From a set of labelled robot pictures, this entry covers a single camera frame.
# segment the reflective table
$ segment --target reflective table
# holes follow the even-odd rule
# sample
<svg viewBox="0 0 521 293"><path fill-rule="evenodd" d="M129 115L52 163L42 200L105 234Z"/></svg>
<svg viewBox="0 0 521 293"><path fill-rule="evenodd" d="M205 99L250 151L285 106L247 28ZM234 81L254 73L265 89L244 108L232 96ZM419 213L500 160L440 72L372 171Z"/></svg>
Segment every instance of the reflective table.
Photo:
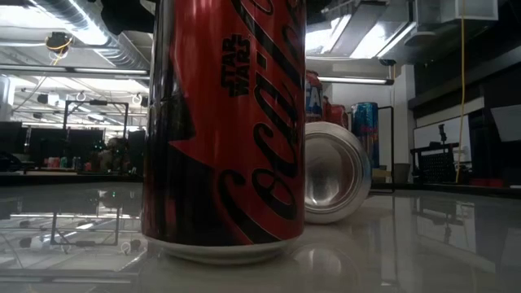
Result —
<svg viewBox="0 0 521 293"><path fill-rule="evenodd" d="M521 201L374 195L256 265L178 260L140 234L141 184L0 187L0 292L520 292Z"/></svg>

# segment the whiteboard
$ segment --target whiteboard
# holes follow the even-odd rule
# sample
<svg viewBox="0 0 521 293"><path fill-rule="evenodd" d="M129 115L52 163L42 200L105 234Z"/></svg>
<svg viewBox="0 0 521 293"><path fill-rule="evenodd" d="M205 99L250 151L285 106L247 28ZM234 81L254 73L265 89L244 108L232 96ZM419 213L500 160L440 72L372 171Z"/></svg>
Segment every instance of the whiteboard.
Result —
<svg viewBox="0 0 521 293"><path fill-rule="evenodd" d="M414 130L414 148L429 147L431 142L441 142L440 129L438 125L445 125L444 131L447 135L447 142L445 143L458 143L459 142L459 125L460 117L441 121L432 125L423 126ZM469 116L463 117L463 130L462 130L462 162L472 161L471 154L471 135L469 130ZM458 149L454 150L454 161L458 161Z"/></svg>

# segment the coca-cola logo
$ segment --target coca-cola logo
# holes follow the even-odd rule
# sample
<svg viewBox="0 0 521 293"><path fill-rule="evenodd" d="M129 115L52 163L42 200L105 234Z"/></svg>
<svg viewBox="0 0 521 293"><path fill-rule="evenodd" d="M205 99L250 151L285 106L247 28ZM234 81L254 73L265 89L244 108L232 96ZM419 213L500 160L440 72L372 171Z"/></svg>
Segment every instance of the coca-cola logo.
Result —
<svg viewBox="0 0 521 293"><path fill-rule="evenodd" d="M298 89L304 89L304 75L300 74L300 70L295 68L291 61L283 54L281 49L268 36L265 30L253 19L248 13L247 8L241 0L230 0L234 9L239 14L243 23L247 26L250 33L259 42L262 48L268 52L273 61L285 73L286 80L289 80ZM249 0L257 11L261 11L267 16L273 17L274 5L271 0L254 1ZM285 5L287 13L290 15L291 23L284 24L281 27L282 39L290 56L297 62L303 58L304 53L301 50L303 41L302 28L304 27L300 21L304 21L301 17L297 17L303 9L302 1L290 3L286 1ZM256 63L260 68L266 69L267 60L261 52L256 52ZM270 81L261 71L255 73L255 89L253 96L256 104L269 120L269 124L258 122L254 124L252 129L253 140L261 151L271 168L255 168L251 174L251 184L256 194L262 201L277 215L286 220L295 220L297 218L297 203L293 191L287 184L288 178L302 176L300 174L300 164L302 159L298 157L296 150L301 142L302 135L297 129L299 121L299 111L297 109L294 94L288 89L288 86L282 82L283 92L274 86L274 81ZM278 105L279 111L275 111L273 105ZM283 145L291 153L291 158L282 158L280 154L270 146L269 141L279 132L284 137ZM260 227L253 219L251 219L243 210L238 208L234 202L228 185L245 186L247 178L235 170L227 169L221 172L217 179L217 190L221 197L221 201L225 206L228 214L236 225L251 239L254 243L269 243L277 241L277 237ZM290 199L289 203L281 201L275 196L274 191L278 193L285 192L285 198Z"/></svg>

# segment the can bottom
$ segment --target can bottom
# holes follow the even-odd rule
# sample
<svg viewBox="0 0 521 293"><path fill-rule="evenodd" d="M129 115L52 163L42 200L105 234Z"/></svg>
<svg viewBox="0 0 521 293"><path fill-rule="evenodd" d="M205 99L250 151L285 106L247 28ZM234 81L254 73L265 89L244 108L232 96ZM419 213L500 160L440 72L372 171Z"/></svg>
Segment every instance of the can bottom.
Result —
<svg viewBox="0 0 521 293"><path fill-rule="evenodd" d="M166 253L184 260L211 265L245 265L268 260L280 255L298 237L276 243L238 245L232 247L203 247L167 243L145 236L149 243L164 249Z"/></svg>

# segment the star wars logo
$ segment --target star wars logo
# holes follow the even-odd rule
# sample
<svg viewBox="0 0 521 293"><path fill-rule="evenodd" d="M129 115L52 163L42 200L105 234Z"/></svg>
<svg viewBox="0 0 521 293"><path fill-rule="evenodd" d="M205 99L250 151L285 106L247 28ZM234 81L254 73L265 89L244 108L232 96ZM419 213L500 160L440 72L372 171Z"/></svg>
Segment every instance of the star wars logo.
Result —
<svg viewBox="0 0 521 293"><path fill-rule="evenodd" d="M222 40L221 86L230 97L250 93L250 40L241 35Z"/></svg>

